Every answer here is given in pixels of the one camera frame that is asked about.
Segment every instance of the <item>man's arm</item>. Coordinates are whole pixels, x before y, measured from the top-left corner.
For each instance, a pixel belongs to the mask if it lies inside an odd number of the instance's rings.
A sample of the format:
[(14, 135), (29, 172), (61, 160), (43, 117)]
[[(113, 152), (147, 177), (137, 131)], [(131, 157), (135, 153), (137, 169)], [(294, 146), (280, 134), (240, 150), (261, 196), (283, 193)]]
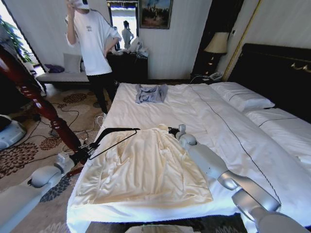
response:
[(107, 53), (120, 41), (118, 37), (114, 37), (113, 41), (106, 46), (105, 51), (104, 51), (104, 57), (107, 56)]
[(67, 30), (67, 39), (70, 44), (74, 45), (76, 43), (76, 34), (74, 31), (74, 6), (69, 0), (66, 0), (67, 11), (68, 11), (68, 30)]

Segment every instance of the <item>table lamp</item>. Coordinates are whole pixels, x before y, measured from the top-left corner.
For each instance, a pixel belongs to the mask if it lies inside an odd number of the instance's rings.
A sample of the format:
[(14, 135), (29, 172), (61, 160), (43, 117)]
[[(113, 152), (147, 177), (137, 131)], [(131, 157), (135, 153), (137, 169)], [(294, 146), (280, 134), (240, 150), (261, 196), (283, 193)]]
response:
[(227, 53), (228, 36), (229, 33), (216, 32), (208, 46), (204, 49), (205, 52), (213, 54), (210, 61), (207, 63), (208, 68), (206, 74), (214, 72), (221, 57), (221, 54)]

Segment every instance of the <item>picture frame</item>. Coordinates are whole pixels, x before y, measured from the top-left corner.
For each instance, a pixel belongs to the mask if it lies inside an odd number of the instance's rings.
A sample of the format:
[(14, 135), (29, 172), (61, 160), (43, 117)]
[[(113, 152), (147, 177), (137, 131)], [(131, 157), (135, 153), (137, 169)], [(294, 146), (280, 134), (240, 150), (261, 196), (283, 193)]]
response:
[(139, 0), (140, 28), (170, 29), (173, 0)]

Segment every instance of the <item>carpet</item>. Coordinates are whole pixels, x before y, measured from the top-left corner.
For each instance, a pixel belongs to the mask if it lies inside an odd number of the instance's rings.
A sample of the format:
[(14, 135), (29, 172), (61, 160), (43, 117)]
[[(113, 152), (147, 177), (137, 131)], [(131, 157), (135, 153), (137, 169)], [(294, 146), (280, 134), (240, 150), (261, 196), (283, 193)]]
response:
[[(96, 104), (96, 97), (87, 87), (55, 87), (47, 85), (46, 99), (53, 103), (59, 117), (64, 119), (77, 136), (87, 143), (94, 141), (102, 123), (102, 117), (94, 121), (95, 116), (102, 116)], [(39, 167), (52, 165), (56, 154), (68, 151), (62, 140), (51, 132), (50, 122), (39, 117), (32, 103), (24, 106), (19, 112), (10, 116), (21, 122), (27, 134), (13, 147), (0, 151), (0, 190), (24, 181)], [(67, 202), (79, 174), (64, 176), (60, 183), (52, 188), (40, 203), (12, 231), (34, 233), (66, 233)], [(87, 232), (123, 233), (131, 226), (146, 223), (91, 223)], [(171, 224), (192, 226), (202, 233), (245, 233), (239, 214), (232, 216), (207, 216), (193, 219), (157, 222), (152, 224)]]

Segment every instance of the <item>black headboard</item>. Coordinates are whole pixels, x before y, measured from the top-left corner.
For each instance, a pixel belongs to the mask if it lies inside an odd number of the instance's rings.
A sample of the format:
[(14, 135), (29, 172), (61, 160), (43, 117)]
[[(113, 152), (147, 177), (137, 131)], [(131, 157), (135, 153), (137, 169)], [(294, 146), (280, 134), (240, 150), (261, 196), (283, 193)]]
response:
[(228, 81), (311, 123), (311, 49), (245, 44)]

